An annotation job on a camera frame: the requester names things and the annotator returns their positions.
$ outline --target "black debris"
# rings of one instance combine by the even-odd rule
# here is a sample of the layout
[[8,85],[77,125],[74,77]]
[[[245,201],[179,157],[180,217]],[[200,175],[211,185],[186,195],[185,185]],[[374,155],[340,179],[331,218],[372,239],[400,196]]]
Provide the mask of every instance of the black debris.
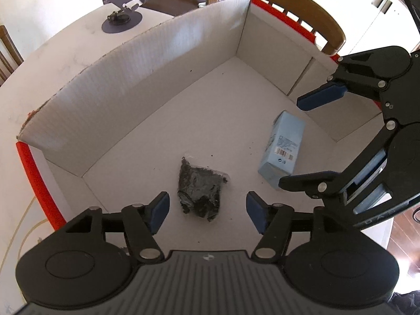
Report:
[[178,197],[184,213],[212,221],[220,208],[220,192],[226,177],[203,167],[193,167],[183,157],[179,173]]

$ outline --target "logo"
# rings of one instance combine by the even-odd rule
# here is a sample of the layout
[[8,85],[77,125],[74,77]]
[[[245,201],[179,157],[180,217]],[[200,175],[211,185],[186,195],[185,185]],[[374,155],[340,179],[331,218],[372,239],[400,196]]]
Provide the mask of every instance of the logo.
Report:
[[212,255],[212,254],[209,254],[209,253],[207,253],[207,254],[205,254],[204,256],[203,256],[203,259],[205,259],[206,261],[211,261],[211,260],[213,260],[215,257]]

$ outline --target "barcode label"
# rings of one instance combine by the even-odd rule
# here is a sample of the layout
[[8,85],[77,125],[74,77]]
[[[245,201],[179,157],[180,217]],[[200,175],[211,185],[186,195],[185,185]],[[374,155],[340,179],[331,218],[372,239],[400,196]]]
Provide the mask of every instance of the barcode label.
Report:
[[284,151],[283,149],[276,147],[274,151],[277,155],[283,156],[283,158],[287,158],[288,160],[293,160],[293,155],[289,154],[288,152]]

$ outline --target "white cardboard box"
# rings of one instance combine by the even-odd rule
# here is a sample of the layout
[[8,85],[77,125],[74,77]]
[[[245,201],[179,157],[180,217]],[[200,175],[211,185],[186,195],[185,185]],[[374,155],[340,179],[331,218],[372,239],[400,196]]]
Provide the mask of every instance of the white cardboard box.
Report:
[[[29,179],[54,227],[92,205],[119,212],[167,191],[171,208],[155,236],[165,253],[251,251],[260,235],[246,214],[248,191],[300,212],[319,205],[304,193],[274,190],[257,172],[279,112],[306,123],[295,174],[328,169],[331,153],[371,119],[366,109],[372,105],[352,100],[344,101],[348,114],[314,119],[296,107],[291,92],[306,75],[326,78],[336,66],[250,0],[226,0],[134,35],[88,66],[31,115],[18,148],[26,168],[32,165]],[[337,123],[323,121],[353,114],[367,116],[338,134]],[[359,141],[358,152],[368,142]],[[230,176],[211,223],[182,213],[176,192],[183,156]],[[372,237],[386,246],[386,231]],[[307,238],[297,236],[291,247]]]

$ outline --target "sneaker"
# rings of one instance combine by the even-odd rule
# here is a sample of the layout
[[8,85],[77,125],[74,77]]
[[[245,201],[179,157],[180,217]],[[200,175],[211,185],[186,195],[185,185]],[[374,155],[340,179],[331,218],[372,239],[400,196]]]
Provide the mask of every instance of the sneaker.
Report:
[[198,4],[198,8],[203,8],[205,5],[206,5],[206,3],[205,3],[205,2],[200,2],[200,3]]

